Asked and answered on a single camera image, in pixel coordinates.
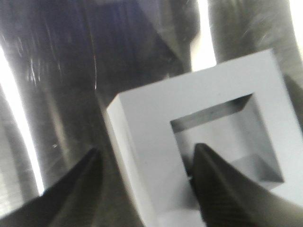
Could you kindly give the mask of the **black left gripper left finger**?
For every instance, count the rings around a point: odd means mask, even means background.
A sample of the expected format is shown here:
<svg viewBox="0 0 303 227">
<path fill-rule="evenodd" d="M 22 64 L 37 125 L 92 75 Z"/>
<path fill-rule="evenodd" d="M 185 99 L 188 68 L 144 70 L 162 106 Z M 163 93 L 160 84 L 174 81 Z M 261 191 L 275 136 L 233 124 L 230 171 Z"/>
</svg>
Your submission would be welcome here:
<svg viewBox="0 0 303 227">
<path fill-rule="evenodd" d="M 93 162 L 100 158 L 97 149 L 91 149 L 66 175 L 55 185 L 47 189 L 42 196 L 35 198 L 16 211 L 9 213 L 0 219 L 2 227 L 46 227 L 66 200 L 76 184 L 80 182 L 83 175 L 88 171 Z"/>
</svg>

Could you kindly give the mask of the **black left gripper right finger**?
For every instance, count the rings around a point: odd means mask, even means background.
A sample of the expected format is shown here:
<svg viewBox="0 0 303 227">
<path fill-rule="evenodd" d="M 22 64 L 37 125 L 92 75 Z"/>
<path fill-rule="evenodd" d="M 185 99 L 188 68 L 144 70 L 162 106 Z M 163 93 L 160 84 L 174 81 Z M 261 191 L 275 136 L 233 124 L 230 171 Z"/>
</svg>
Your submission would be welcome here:
<svg viewBox="0 0 303 227">
<path fill-rule="evenodd" d="M 208 227 L 301 227 L 303 209 L 250 180 L 205 143 L 197 143 L 192 186 Z"/>
</svg>

